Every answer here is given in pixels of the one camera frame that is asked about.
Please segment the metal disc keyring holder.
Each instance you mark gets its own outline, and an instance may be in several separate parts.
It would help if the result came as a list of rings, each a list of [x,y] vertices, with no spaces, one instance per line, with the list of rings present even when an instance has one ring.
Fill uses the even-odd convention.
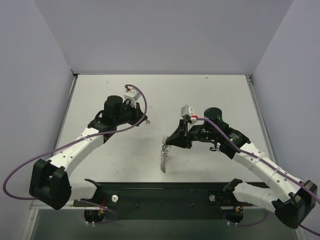
[[[162,138],[162,148],[160,152],[160,170],[163,173],[167,171],[168,155],[171,150],[171,146],[166,144],[167,138],[167,135]]]

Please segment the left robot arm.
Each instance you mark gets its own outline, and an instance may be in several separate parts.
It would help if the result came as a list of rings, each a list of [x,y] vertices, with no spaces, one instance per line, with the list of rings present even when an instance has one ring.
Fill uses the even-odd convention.
[[[138,103],[141,96],[134,89],[123,97],[108,96],[104,108],[74,142],[48,160],[39,159],[34,163],[29,194],[55,210],[71,200],[86,200],[92,206],[100,204],[103,194],[98,182],[88,178],[71,182],[70,176],[90,153],[119,132],[119,126],[129,124],[135,127],[148,119]]]

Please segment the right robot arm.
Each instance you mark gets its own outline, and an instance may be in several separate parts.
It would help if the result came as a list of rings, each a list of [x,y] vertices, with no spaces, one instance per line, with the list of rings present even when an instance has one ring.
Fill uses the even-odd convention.
[[[178,127],[164,145],[190,149],[193,142],[213,144],[212,151],[225,154],[264,182],[267,188],[233,179],[224,191],[238,202],[274,213],[291,229],[299,228],[320,201],[315,183],[302,181],[270,160],[247,136],[224,122],[217,107],[206,109],[203,118],[196,116],[192,107],[182,107]]]

